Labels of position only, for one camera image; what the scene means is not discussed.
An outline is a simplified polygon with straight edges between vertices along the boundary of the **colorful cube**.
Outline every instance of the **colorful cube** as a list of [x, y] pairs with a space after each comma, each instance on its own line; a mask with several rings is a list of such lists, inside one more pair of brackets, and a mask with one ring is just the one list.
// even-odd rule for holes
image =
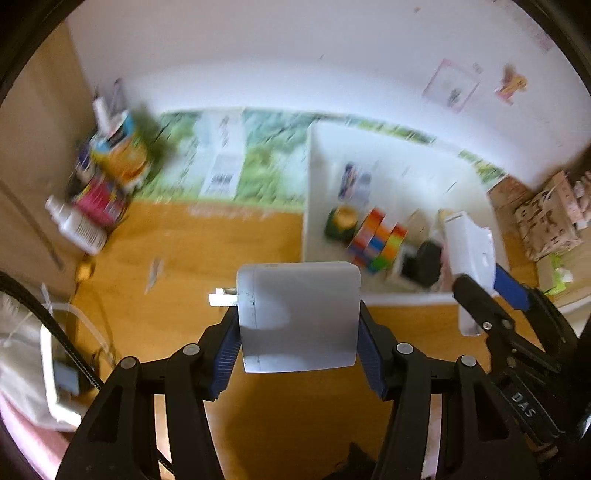
[[390, 237], [390, 231], [386, 230], [386, 228], [384, 228], [384, 226], [380, 224], [380, 226], [377, 228], [377, 230], [374, 233], [374, 238], [378, 238], [385, 245], [386, 242], [388, 241], [389, 237]]
[[378, 209], [378, 208], [372, 208], [371, 212], [368, 215], [368, 219], [375, 219], [378, 221], [378, 225], [380, 223], [382, 223], [382, 220], [384, 220], [384, 217], [386, 216], [386, 214], [384, 212], [382, 212], [382, 210]]
[[388, 242], [386, 243], [386, 245], [390, 248], [395, 248], [396, 250], [398, 250], [400, 248], [400, 245], [402, 245], [402, 238], [397, 236], [397, 235], [391, 235], [390, 238], [388, 238]]
[[374, 237], [373, 233], [370, 230], [368, 230], [367, 228], [365, 228], [365, 226], [362, 226], [359, 229], [359, 232], [357, 232], [357, 234], [353, 238], [353, 241], [357, 242], [358, 245], [361, 245], [361, 246], [363, 246], [363, 248], [365, 248], [369, 245], [369, 242], [371, 241], [371, 239], [373, 237]]
[[399, 223], [397, 223], [396, 226], [394, 227], [394, 230], [392, 230], [392, 235], [399, 236], [403, 240], [404, 240], [404, 237], [406, 236], [406, 234], [407, 234], [407, 230]]
[[363, 251], [363, 255], [365, 257], [367, 257], [368, 259], [373, 260], [374, 258], [377, 258], [380, 254], [381, 250], [378, 250], [377, 248], [374, 248], [371, 246], [371, 243], [367, 246], [367, 248]]
[[355, 239], [353, 239], [353, 241], [347, 247], [347, 250], [351, 252], [353, 255], [359, 256], [363, 253], [363, 250], [365, 250], [365, 248], [365, 246], [360, 245]]
[[369, 232], [372, 236], [374, 235], [375, 231], [378, 229], [379, 227], [379, 219], [375, 218], [375, 217], [367, 217], [365, 219], [365, 221], [363, 222], [362, 225], [362, 229], [366, 230], [367, 232]]
[[375, 248], [378, 251], [378, 253], [380, 253], [384, 249], [385, 246], [386, 246], [386, 241], [383, 241], [381, 238], [378, 238], [377, 236], [373, 237], [369, 241], [369, 245], [368, 245], [368, 247]]
[[380, 253], [380, 256], [384, 257], [390, 263], [394, 261], [396, 255], [398, 255], [398, 248], [391, 245], [390, 243], [386, 244], [386, 246], [382, 250], [382, 253]]
[[369, 264], [369, 266], [375, 271], [383, 270], [388, 265], [390, 265], [390, 262], [381, 255]]

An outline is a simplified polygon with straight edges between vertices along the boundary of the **blue gripper pad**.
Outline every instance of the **blue gripper pad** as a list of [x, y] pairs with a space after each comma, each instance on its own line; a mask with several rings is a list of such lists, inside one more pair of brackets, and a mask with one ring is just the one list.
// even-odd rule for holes
[[515, 310], [526, 312], [530, 309], [527, 290], [497, 264], [494, 289]]
[[218, 398], [230, 381], [238, 352], [242, 342], [240, 339], [240, 325], [238, 318], [229, 326], [224, 335], [217, 355], [213, 358], [212, 383], [210, 393], [213, 398]]
[[357, 354], [361, 360], [365, 378], [368, 379], [369, 387], [376, 392], [378, 397], [384, 399], [387, 393], [384, 359], [380, 356], [378, 347], [374, 343], [369, 329], [362, 318], [359, 319]]

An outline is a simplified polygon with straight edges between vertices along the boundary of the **pink fabric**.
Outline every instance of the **pink fabric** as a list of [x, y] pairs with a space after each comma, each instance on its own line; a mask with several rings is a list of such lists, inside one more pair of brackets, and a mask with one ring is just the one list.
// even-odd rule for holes
[[40, 429], [29, 422], [2, 394], [0, 415], [14, 443], [44, 480], [54, 480], [68, 447], [58, 432]]

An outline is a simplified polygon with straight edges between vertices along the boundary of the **wooden floor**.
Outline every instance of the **wooden floor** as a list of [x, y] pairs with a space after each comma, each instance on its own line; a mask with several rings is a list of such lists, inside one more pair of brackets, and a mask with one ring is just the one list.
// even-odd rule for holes
[[[220, 321], [224, 309], [209, 307], [207, 295], [235, 286], [242, 264], [299, 261], [301, 224], [296, 214], [135, 203], [74, 304], [109, 336], [120, 358], [168, 357]], [[535, 265], [520, 240], [508, 235], [505, 242], [513, 275], [535, 285]], [[155, 259], [163, 271], [146, 293]], [[489, 365], [483, 338], [458, 332], [457, 306], [370, 311], [398, 340], [429, 356], [454, 361], [470, 354], [484, 368]], [[518, 332], [533, 338], [521, 315], [515, 318]], [[86, 352], [97, 347], [82, 327], [76, 343]], [[101, 376], [108, 374], [103, 364]], [[157, 398], [156, 406], [160, 446], [168, 453], [164, 400]], [[227, 479], [302, 480], [334, 471], [346, 459], [349, 442], [376, 458], [390, 407], [369, 390], [359, 363], [330, 371], [246, 374], [239, 358], [228, 389], [206, 410]]]

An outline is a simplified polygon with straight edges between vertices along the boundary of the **white wall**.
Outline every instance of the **white wall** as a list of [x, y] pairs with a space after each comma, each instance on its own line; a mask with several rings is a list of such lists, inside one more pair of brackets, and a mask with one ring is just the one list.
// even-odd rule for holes
[[[527, 22], [508, 0], [86, 0], [68, 25], [90, 85], [122, 76], [154, 113], [354, 113], [437, 135], [536, 186], [591, 140], [591, 98]], [[459, 113], [422, 95], [443, 59], [481, 82]], [[512, 106], [494, 93], [508, 63], [529, 80]]]

